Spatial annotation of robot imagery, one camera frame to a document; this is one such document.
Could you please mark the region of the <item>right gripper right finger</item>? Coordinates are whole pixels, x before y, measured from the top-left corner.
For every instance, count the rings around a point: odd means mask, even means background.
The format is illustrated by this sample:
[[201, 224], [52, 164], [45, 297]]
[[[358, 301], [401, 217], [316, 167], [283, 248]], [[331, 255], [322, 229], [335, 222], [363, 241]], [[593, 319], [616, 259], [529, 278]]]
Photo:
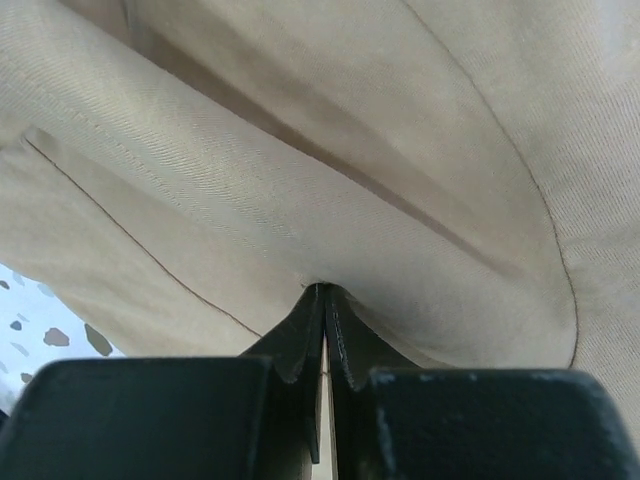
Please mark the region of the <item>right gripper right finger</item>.
[[328, 286], [338, 479], [635, 479], [639, 457], [608, 393], [564, 369], [422, 369]]

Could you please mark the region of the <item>beige t shirt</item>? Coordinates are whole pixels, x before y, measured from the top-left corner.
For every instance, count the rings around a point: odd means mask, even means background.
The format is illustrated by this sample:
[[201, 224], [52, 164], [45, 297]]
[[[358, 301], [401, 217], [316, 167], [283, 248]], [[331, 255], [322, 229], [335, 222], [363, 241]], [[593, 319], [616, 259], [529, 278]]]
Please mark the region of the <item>beige t shirt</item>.
[[136, 354], [346, 289], [422, 365], [639, 371], [635, 1], [5, 1], [1, 259]]

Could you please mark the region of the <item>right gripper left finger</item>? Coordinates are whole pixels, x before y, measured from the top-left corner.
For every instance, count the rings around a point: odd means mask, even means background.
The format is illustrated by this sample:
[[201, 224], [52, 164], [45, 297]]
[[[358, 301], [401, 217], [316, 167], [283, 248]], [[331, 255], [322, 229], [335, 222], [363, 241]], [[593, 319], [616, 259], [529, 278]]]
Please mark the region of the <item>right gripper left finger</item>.
[[5, 479], [307, 479], [323, 288], [236, 357], [59, 361], [1, 428]]

